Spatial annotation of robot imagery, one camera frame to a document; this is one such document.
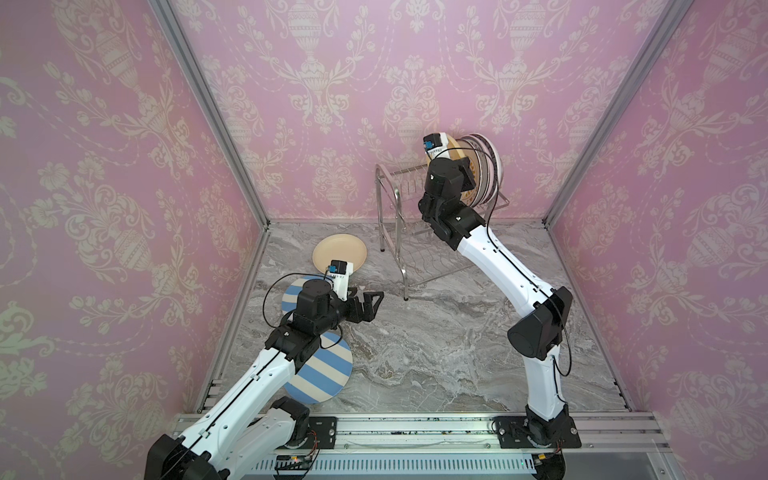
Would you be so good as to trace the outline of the yellow plate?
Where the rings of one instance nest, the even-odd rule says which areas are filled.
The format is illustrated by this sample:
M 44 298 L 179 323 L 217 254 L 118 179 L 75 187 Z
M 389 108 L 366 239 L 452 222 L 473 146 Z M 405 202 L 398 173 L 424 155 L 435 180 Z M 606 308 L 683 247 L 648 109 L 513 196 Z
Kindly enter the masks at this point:
M 464 205 L 472 207 L 475 189 L 461 192 L 462 175 L 459 172 L 459 159 L 462 157 L 471 159 L 463 149 L 449 147 L 447 154 L 431 162 L 427 160 L 428 171 L 424 182 L 426 195 L 432 198 L 461 201 Z

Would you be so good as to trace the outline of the sunburst pattern plate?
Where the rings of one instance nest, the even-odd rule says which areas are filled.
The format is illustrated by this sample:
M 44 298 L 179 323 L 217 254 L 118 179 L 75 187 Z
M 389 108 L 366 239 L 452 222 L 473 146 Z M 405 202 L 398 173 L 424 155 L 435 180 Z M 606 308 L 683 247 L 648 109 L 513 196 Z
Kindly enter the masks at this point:
M 479 133 L 473 133 L 472 137 L 481 146 L 481 149 L 484 152 L 483 156 L 486 161 L 487 186 L 485 189 L 484 196 L 482 197 L 482 200 L 479 202 L 480 205 L 485 205 L 491 200 L 491 197 L 493 196 L 494 189 L 495 189 L 496 158 L 494 155 L 494 150 L 492 148 L 492 145 L 486 137 L 484 137 Z
M 472 171 L 476 188 L 472 198 L 471 206 L 478 207 L 486 196 L 489 185 L 488 158 L 486 151 L 480 145 L 479 141 L 470 135 L 461 138 L 469 148 L 473 157 L 470 159 L 470 170 Z

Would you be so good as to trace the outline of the petal pattern plate orange rim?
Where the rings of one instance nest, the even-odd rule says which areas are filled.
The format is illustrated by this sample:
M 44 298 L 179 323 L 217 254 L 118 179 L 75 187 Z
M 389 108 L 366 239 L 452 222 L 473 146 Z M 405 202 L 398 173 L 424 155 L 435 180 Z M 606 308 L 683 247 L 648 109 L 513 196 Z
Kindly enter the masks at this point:
M 490 162 L 493 164 L 493 173 L 489 174 L 489 185 L 484 204 L 491 202 L 499 193 L 503 182 L 504 170 L 501 155 L 494 143 L 482 134 L 476 134 L 476 137 L 485 145 L 490 156 Z

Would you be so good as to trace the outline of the chrome wire dish rack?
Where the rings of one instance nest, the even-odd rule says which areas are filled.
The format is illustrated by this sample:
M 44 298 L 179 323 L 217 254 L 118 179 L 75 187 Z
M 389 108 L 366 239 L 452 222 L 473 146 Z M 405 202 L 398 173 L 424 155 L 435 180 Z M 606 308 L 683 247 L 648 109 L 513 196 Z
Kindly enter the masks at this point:
M 378 164 L 374 171 L 380 249 L 394 258 L 404 300 L 413 288 L 472 266 L 421 219 L 417 203 L 426 173 L 424 164 L 399 169 Z

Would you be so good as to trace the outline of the blue striped plate front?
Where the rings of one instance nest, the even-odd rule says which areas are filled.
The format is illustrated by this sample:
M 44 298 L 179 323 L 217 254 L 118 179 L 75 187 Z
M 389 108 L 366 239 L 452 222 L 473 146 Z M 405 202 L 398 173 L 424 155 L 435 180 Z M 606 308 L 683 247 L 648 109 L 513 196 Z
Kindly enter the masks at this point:
M 321 348 L 285 385 L 293 399 L 307 405 L 336 397 L 348 383 L 353 370 L 353 355 L 348 343 L 333 332 L 321 337 Z

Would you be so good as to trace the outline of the blue striped plate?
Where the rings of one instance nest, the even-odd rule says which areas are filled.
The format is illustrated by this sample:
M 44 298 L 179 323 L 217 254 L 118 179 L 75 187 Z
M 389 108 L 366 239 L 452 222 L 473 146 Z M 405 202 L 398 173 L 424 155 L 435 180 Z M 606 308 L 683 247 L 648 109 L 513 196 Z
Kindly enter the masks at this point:
M 348 383 L 353 370 L 353 355 L 348 343 L 333 332 L 321 337 L 321 348 L 285 385 L 293 399 L 307 405 L 336 397 Z
M 304 275 L 299 276 L 289 286 L 286 287 L 282 299 L 281 299 L 281 311 L 283 314 L 288 313 L 296 308 L 297 299 L 299 293 L 302 291 L 303 286 L 310 280 L 322 280 L 322 276 L 317 275 Z

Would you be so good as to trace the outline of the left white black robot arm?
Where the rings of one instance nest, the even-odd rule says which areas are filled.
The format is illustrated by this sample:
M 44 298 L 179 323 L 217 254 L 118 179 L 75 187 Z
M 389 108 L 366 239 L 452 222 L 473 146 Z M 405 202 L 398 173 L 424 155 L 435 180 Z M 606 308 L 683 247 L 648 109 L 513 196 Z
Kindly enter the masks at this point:
M 325 332 L 343 322 L 373 321 L 383 298 L 381 291 L 359 293 L 338 281 L 306 281 L 250 369 L 178 437 L 164 434 L 154 442 L 144 478 L 241 479 L 274 450 L 302 445 L 309 410 L 276 393 L 320 350 Z

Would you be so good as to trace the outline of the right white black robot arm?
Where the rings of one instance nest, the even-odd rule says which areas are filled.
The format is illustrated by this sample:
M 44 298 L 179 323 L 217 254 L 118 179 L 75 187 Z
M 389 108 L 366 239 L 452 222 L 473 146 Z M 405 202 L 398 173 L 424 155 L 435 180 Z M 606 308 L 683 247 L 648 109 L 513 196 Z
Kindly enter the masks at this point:
M 559 362 L 573 295 L 538 278 L 498 240 L 481 215 L 461 201 L 461 194 L 473 186 L 467 158 L 432 160 L 418 203 L 422 219 L 440 240 L 477 266 L 520 316 L 507 338 L 524 359 L 526 429 L 531 443 L 555 448 L 576 445 Z

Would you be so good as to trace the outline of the cream plate back left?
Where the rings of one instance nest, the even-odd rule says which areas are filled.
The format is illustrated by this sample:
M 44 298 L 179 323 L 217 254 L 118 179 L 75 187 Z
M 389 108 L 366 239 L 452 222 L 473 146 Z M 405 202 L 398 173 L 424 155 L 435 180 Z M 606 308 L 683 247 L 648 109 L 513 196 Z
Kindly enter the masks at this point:
M 323 273 L 334 260 L 352 264 L 356 273 L 365 263 L 368 249 L 365 243 L 351 234 L 334 234 L 322 239 L 312 252 L 314 267 Z

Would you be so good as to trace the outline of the blue striped plate rear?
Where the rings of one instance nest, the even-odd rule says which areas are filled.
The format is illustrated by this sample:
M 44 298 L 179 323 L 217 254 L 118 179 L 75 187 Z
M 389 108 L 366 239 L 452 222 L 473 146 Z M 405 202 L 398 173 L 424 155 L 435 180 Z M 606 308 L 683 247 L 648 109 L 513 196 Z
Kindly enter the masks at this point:
M 296 308 L 297 299 L 299 293 L 302 291 L 303 286 L 310 280 L 322 280 L 322 276 L 317 275 L 304 275 L 299 276 L 289 286 L 286 287 L 282 299 L 281 299 L 281 311 L 283 314 L 288 313 Z

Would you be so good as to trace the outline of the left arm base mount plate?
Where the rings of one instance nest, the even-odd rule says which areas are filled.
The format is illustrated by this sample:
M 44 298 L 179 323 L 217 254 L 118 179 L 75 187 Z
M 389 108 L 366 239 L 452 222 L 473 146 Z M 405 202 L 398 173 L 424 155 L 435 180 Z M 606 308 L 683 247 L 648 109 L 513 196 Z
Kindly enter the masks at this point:
M 299 420 L 285 445 L 288 449 L 333 449 L 336 443 L 338 418 L 335 416 L 311 416 Z

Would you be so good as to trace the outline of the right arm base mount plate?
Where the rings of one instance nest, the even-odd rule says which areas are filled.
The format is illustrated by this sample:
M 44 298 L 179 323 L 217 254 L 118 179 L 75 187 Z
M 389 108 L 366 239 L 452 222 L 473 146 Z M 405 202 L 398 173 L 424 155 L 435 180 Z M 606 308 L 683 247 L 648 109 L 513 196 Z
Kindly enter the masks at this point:
M 498 416 L 491 422 L 502 449 L 578 449 L 582 447 L 574 420 L 561 415 L 550 421 L 526 416 Z

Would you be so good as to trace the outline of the right aluminium corner post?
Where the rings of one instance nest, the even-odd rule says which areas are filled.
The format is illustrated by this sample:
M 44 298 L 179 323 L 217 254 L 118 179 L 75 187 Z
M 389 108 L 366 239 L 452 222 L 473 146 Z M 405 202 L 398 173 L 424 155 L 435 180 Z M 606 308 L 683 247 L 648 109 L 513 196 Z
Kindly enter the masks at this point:
M 545 217 L 542 219 L 542 224 L 546 230 L 550 231 L 563 214 L 565 207 L 585 177 L 591 162 L 596 159 L 600 149 L 610 138 L 611 133 L 650 74 L 653 66 L 660 58 L 662 51 L 692 4 L 692 0 L 672 0 L 665 3 L 648 37 L 630 64 L 617 91 L 611 98 L 602 117 L 588 138 L 584 149 L 575 161 L 573 168 L 567 175 Z

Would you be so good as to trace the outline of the aluminium corner post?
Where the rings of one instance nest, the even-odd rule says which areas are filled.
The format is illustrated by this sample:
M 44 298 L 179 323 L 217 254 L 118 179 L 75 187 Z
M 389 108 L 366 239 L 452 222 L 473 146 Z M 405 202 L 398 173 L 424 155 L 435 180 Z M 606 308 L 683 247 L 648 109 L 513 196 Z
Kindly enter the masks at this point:
M 588 138 L 584 149 L 575 161 L 573 168 L 567 175 L 545 217 L 542 219 L 542 224 L 546 230 L 550 231 L 563 214 L 565 207 L 585 177 L 591 162 L 596 159 L 600 149 L 610 138 L 611 133 L 650 74 L 653 66 L 660 58 L 662 51 L 692 4 L 692 0 L 672 0 L 665 3 L 648 37 L 630 64 L 617 91 L 611 98 L 602 117 Z
M 221 148 L 224 158 L 244 195 L 246 203 L 260 228 L 267 230 L 270 226 L 270 221 L 266 215 L 265 208 L 260 201 L 249 171 L 237 149 L 236 142 L 226 125 L 213 91 L 205 78 L 202 64 L 198 60 L 174 12 L 172 2 L 168 0 L 149 0 L 148 4 L 170 44 L 175 58 L 190 86 L 193 97 L 198 102 L 212 131 L 212 135 Z

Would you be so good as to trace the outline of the aluminium front rail frame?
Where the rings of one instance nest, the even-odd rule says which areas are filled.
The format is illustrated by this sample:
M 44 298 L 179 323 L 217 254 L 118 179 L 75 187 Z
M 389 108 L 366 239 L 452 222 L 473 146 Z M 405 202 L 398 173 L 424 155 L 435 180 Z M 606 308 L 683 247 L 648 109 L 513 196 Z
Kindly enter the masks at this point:
M 679 479 L 649 413 L 577 413 L 578 449 L 502 449 L 494 413 L 339 414 L 333 449 L 274 450 L 241 479 Z M 200 417 L 181 418 L 178 437 Z

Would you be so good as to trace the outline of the left aluminium corner post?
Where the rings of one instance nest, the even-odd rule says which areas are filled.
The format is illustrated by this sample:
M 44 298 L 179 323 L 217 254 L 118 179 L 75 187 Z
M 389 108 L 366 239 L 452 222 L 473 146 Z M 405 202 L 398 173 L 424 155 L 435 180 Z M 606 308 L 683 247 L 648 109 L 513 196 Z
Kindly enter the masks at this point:
M 265 208 L 260 201 L 249 171 L 237 149 L 236 142 L 226 125 L 213 91 L 205 78 L 202 64 L 198 60 L 174 12 L 172 2 L 168 0 L 149 0 L 148 4 L 170 44 L 175 58 L 190 86 L 193 97 L 198 102 L 212 131 L 212 135 L 221 148 L 224 158 L 244 195 L 246 203 L 260 228 L 267 230 L 270 226 L 270 221 L 266 215 Z

